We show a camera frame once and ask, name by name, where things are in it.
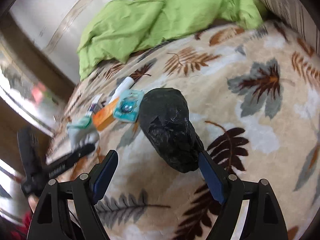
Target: orange box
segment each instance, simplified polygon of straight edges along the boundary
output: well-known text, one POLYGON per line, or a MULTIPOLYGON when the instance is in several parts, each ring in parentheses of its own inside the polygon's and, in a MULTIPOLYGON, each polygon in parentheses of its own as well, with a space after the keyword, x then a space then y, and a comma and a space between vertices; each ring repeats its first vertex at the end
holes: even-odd
POLYGON ((115 120, 112 115, 118 101, 119 98, 113 100, 93 116, 93 124, 98 131, 102 131, 115 120))

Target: small package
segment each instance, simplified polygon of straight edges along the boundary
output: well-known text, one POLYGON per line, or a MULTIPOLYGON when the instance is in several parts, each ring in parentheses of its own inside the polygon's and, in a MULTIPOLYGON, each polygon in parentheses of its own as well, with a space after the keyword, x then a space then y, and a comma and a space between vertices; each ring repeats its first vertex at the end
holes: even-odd
POLYGON ((121 93, 113 117, 123 122, 135 122, 138 118, 143 92, 138 90, 125 90, 121 93))
POLYGON ((93 116, 93 123, 98 131, 102 131, 115 120, 113 118, 113 111, 116 108, 118 100, 119 98, 116 98, 93 116))
POLYGON ((95 96, 95 98, 92 100, 92 103, 91 103, 88 111, 85 113, 85 116, 92 116, 102 109, 102 104, 100 102, 101 96, 102 96, 102 94, 95 96))

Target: metal screw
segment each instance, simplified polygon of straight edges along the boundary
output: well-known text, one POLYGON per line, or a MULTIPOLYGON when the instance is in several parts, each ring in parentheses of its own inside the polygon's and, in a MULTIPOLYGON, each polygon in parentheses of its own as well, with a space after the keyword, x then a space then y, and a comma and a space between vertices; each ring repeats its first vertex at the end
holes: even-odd
POLYGON ((50 186, 52 186, 53 184, 56 183, 56 180, 55 179, 50 179, 48 183, 49 183, 50 186))
POLYGON ((237 179, 237 176, 234 175, 234 174, 230 174, 228 178, 229 178, 230 180, 236 180, 236 179, 237 179))
POLYGON ((87 179, 87 177, 88 177, 88 174, 86 174, 86 173, 82 173, 82 174, 80 175, 80 179, 81 179, 81 180, 85 180, 85 179, 87 179))
POLYGON ((266 179, 262 179, 261 183, 266 186, 269 184, 269 181, 267 181, 266 179))

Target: white wall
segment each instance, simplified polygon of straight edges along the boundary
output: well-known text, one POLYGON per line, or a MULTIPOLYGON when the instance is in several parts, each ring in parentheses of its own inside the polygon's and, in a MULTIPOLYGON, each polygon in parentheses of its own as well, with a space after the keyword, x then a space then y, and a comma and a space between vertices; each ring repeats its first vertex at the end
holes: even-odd
POLYGON ((74 83, 76 49, 85 26, 111 0, 16 0, 13 18, 30 40, 74 83))

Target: blue gripper pad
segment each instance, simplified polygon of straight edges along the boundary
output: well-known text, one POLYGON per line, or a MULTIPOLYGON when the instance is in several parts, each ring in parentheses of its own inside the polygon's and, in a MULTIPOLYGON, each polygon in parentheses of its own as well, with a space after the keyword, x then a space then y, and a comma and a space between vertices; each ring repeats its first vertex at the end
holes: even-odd
POLYGON ((227 179, 224 176, 218 176, 214 171, 214 167, 223 169, 213 162, 207 152, 200 152, 198 156, 198 165, 204 180, 207 183, 212 197, 223 204, 226 200, 225 191, 228 187, 227 179))
POLYGON ((103 198, 118 166, 118 153, 110 150, 103 162, 98 164, 90 179, 90 188, 93 192, 92 202, 96 204, 103 198))

